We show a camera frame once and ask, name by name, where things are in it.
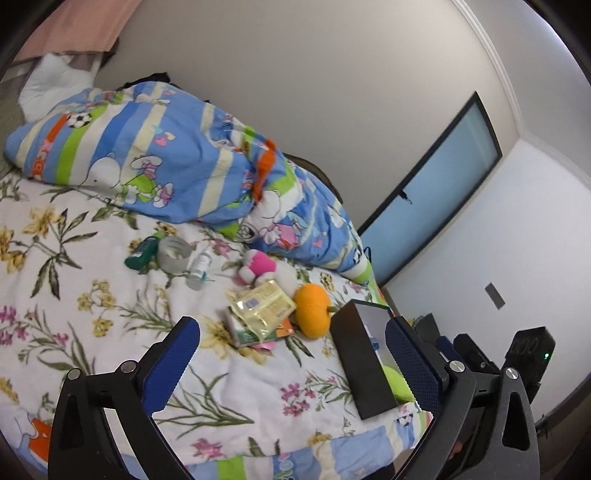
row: green plush toy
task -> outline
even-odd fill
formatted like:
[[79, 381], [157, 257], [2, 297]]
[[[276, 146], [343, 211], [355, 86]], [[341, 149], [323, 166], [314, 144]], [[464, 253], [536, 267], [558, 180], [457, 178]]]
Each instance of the green plush toy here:
[[400, 403], [415, 401], [413, 392], [410, 391], [410, 388], [408, 387], [404, 377], [392, 367], [386, 367], [386, 365], [382, 365], [382, 368], [384, 369], [384, 375], [386, 375], [388, 385], [390, 385], [396, 400], [398, 400]]

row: pink plush toy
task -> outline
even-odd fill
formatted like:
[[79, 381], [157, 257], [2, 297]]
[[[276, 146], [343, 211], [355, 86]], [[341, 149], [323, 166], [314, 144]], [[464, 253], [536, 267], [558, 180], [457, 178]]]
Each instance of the pink plush toy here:
[[242, 268], [238, 275], [249, 285], [256, 286], [269, 280], [275, 280], [290, 298], [296, 294], [297, 272], [285, 262], [275, 262], [259, 250], [248, 250], [242, 258]]

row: pillow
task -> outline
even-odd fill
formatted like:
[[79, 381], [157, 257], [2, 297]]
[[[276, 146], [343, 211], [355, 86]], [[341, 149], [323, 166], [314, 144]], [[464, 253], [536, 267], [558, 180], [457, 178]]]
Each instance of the pillow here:
[[69, 67], [53, 53], [45, 55], [18, 98], [27, 122], [42, 119], [57, 103], [92, 87], [94, 75]]

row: blanket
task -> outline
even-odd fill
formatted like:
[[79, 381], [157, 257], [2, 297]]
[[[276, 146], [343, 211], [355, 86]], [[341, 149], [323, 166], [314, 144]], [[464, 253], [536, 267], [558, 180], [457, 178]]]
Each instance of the blanket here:
[[[46, 467], [69, 369], [99, 374], [138, 360], [184, 315], [199, 322], [201, 343], [154, 418], [195, 478], [364, 478], [418, 443], [432, 417], [416, 404], [361, 420], [330, 334], [235, 348], [222, 320], [226, 290], [243, 288], [244, 244], [91, 197], [14, 173], [0, 181], [0, 430], [23, 459]], [[155, 232], [183, 238], [195, 254], [211, 249], [200, 291], [187, 286], [186, 271], [166, 274], [153, 261], [138, 274], [124, 265]], [[382, 302], [373, 279], [364, 287], [279, 261], [293, 265], [298, 283], [321, 284], [336, 307]], [[127, 465], [145, 478], [116, 414], [106, 413]]]
[[7, 157], [28, 177], [91, 191], [157, 219], [364, 283], [371, 266], [342, 205], [274, 143], [163, 82], [86, 89], [18, 128]]

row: stuffed toy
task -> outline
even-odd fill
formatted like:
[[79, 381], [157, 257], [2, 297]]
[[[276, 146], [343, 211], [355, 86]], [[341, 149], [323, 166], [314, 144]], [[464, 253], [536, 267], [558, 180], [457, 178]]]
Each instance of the stuffed toy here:
[[294, 295], [295, 319], [302, 333], [320, 338], [330, 328], [330, 314], [337, 309], [331, 305], [326, 290], [315, 283], [303, 284]]
[[275, 280], [281, 289], [293, 298], [297, 290], [297, 272], [285, 262], [276, 262], [259, 250], [249, 250], [242, 257], [242, 268], [238, 275], [249, 285], [258, 287], [269, 280]]

